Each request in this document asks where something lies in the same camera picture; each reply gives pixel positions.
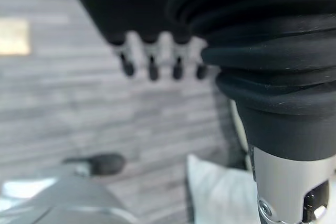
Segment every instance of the white pillow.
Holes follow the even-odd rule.
[[[188,182],[195,224],[260,224],[257,186],[250,172],[188,157]],[[330,183],[329,211],[319,224],[336,220],[336,179]]]

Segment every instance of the black ribbed fabric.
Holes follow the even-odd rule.
[[[205,63],[236,100],[248,140],[283,158],[336,154],[336,0],[168,0],[205,38]]]
[[[137,30],[205,38],[250,144],[308,161],[336,154],[336,0],[81,0],[107,41]]]

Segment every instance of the screw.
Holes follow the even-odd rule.
[[[272,212],[269,209],[269,207],[266,205],[265,202],[263,202],[263,201],[260,200],[259,201],[259,206],[262,209],[262,211],[264,212],[264,214],[266,214],[267,216],[272,216]]]

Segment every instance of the yellow patch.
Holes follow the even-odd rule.
[[[30,54],[29,23],[24,19],[0,18],[0,56]]]

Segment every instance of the gray wood-grain floor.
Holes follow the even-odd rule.
[[[227,99],[213,77],[195,80],[194,64],[181,82],[168,67],[157,83],[144,68],[127,79],[77,0],[0,0],[0,17],[27,19],[33,48],[0,58],[0,180],[69,156],[120,152],[126,169],[100,182],[144,223],[186,223],[186,155],[241,158]],[[162,47],[168,58],[167,37]]]

